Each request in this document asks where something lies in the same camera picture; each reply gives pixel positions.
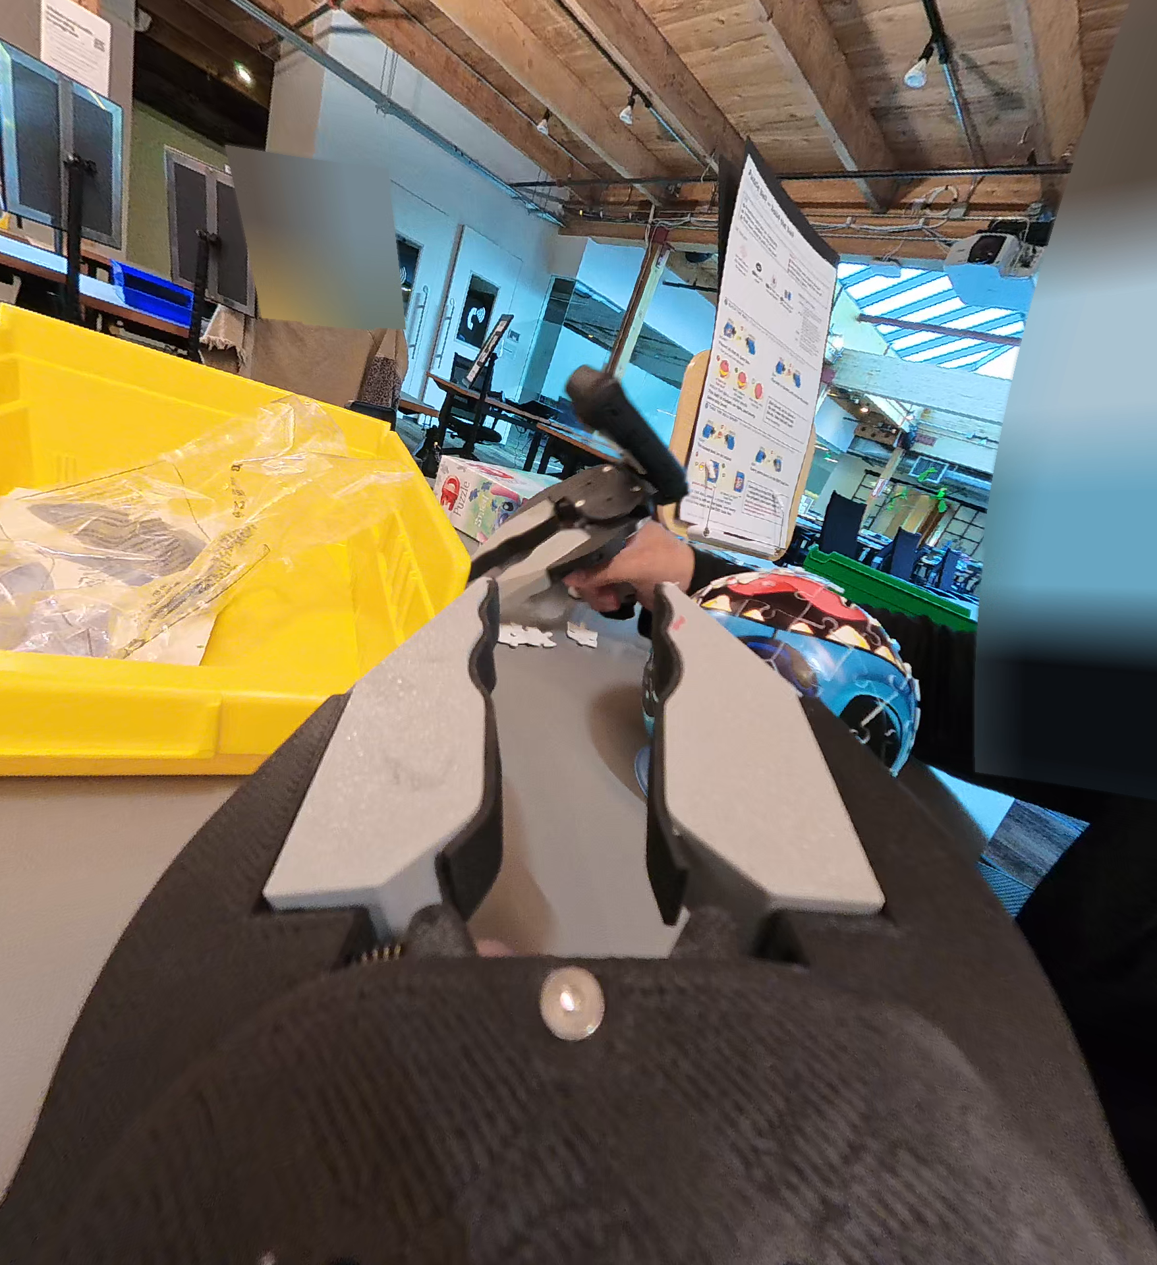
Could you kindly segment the blue puzzle ball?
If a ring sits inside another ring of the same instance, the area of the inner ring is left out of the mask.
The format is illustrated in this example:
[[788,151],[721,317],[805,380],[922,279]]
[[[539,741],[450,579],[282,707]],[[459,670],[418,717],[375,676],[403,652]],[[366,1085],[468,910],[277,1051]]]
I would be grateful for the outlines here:
[[691,599],[796,692],[822,704],[896,776],[918,732],[918,683],[896,640],[840,588],[801,568],[732,572]]

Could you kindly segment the blue plastic bin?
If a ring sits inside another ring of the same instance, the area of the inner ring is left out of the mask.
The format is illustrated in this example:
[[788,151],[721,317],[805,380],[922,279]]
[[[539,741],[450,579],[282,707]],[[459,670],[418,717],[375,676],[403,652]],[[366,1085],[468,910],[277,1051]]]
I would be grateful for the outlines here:
[[111,285],[124,306],[182,330],[189,328],[193,294],[185,287],[117,259],[111,261]]

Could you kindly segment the computer monitor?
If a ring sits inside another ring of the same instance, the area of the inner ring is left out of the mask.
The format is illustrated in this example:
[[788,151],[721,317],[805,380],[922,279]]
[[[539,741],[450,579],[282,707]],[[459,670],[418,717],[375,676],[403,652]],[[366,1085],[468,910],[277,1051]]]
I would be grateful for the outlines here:
[[254,281],[232,173],[165,147],[171,279],[208,306],[254,315]]
[[85,166],[81,235],[118,252],[124,133],[120,105],[0,39],[1,194],[11,214],[64,231],[66,164],[78,160]]

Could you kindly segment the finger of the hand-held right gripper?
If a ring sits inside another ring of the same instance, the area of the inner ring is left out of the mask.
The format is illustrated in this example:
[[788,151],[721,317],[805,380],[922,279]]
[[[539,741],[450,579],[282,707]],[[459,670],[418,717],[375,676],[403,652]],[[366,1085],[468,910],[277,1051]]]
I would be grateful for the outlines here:
[[572,525],[528,559],[496,575],[502,609],[565,603],[565,577],[610,560],[630,536],[630,525]]
[[507,568],[528,559],[554,534],[576,521],[570,499],[533,497],[522,503],[472,555],[468,583],[502,575]]

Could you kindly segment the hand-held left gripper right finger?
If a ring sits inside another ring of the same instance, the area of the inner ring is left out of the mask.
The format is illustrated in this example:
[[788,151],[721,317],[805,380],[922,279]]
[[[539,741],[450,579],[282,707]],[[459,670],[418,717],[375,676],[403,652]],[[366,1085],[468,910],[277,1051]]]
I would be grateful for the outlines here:
[[654,592],[645,865],[660,919],[879,916],[885,895],[803,702],[675,585]]

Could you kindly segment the white ceiling projector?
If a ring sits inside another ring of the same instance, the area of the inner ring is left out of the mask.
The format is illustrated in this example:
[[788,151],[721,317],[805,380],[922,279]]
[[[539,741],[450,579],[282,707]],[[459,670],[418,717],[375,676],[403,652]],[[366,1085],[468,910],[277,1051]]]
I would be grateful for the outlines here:
[[1045,246],[1026,242],[1024,233],[987,229],[952,242],[944,257],[950,278],[970,283],[989,278],[1002,281],[1030,279],[1039,268]]

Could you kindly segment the yellow plastic bin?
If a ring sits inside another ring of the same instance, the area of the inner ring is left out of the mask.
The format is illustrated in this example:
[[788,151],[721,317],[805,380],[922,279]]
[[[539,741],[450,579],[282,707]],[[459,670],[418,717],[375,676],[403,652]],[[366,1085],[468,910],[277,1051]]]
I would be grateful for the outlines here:
[[[0,309],[0,495],[154,460],[284,397],[245,378],[24,309]],[[197,666],[0,652],[0,732],[37,698],[154,707],[176,698],[327,698],[459,596],[468,560],[412,456],[384,421],[329,406],[351,454],[399,460],[410,480],[384,523],[267,568],[219,612]]]
[[330,698],[193,700],[131,707],[37,698],[0,732],[0,778],[219,778],[254,772]]

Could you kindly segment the cartoon print puzzle box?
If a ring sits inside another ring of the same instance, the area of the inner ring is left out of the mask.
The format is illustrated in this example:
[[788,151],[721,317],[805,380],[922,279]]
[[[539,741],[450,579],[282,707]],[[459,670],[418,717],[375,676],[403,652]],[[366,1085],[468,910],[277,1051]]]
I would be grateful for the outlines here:
[[444,454],[433,479],[433,495],[457,532],[485,544],[522,503],[552,484],[554,477]]

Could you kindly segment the person's right forearm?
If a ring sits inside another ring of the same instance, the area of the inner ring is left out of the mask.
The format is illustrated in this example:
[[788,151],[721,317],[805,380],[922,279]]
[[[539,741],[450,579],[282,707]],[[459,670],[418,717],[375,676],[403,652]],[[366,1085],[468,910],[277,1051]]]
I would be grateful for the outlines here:
[[693,559],[693,568],[691,568],[691,579],[686,583],[684,592],[688,596],[693,596],[701,592],[704,586],[717,583],[721,579],[729,577],[740,577],[740,575],[756,575],[756,577],[790,577],[790,575],[805,575],[805,572],[797,566],[777,566],[777,564],[768,564],[768,566],[755,566],[756,560],[753,559],[729,559],[721,557],[717,551],[710,551],[704,547],[697,545],[686,545],[691,559]]

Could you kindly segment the long grey work table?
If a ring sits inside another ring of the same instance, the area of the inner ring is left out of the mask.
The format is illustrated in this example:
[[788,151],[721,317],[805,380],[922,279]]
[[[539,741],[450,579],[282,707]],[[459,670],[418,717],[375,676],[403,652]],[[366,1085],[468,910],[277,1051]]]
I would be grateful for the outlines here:
[[[14,292],[16,307],[68,320],[63,313],[66,285],[64,257],[0,235],[0,287]],[[79,326],[102,335],[143,341],[176,354],[185,352],[189,337],[185,324],[172,324],[130,306],[113,285],[79,274],[76,294]]]

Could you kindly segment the printed instruction sheet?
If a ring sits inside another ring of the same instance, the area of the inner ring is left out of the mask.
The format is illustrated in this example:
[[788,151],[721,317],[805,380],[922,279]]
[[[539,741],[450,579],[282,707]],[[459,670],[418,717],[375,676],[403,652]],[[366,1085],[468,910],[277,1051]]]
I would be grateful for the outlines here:
[[678,514],[697,545],[777,560],[814,449],[838,253],[749,140],[719,186],[729,216]]

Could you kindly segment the clear plastic bag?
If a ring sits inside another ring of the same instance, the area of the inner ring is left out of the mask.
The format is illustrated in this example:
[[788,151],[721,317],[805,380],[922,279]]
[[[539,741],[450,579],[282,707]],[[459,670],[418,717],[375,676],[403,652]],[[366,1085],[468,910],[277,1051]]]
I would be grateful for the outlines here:
[[243,583],[384,523],[410,475],[288,397],[141,465],[0,495],[0,652],[200,665]]

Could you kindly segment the person's right hand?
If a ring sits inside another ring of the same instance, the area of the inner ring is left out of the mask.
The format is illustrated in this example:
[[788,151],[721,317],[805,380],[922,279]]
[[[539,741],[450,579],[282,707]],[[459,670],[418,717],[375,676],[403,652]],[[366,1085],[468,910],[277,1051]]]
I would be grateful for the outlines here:
[[652,519],[643,519],[610,560],[570,572],[565,590],[596,614],[639,605],[650,611],[654,590],[673,583],[682,592],[691,585],[695,555],[684,540]]

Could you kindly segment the dark wooden table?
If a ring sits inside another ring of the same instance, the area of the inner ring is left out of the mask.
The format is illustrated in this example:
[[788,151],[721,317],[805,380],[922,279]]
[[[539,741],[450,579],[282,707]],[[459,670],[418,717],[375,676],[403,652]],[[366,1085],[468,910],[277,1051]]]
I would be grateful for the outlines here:
[[556,462],[563,479],[593,465],[610,465],[623,454],[610,441],[580,428],[576,423],[544,417],[537,406],[520,406],[492,397],[487,387],[470,389],[448,378],[429,372],[427,382],[444,393],[435,425],[412,458],[427,480],[433,480],[444,456],[459,456],[472,462],[477,445],[500,443],[485,425],[487,419],[500,419],[515,425],[528,434],[524,454],[524,473],[546,473],[548,464]]

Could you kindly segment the green plastic bin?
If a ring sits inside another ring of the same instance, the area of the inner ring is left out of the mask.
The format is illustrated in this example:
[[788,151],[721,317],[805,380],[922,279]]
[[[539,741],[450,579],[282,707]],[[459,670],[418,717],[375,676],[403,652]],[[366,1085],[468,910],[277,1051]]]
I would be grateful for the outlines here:
[[807,551],[803,568],[840,590],[853,605],[931,620],[950,631],[976,631],[976,612],[941,594],[890,577],[838,553]]

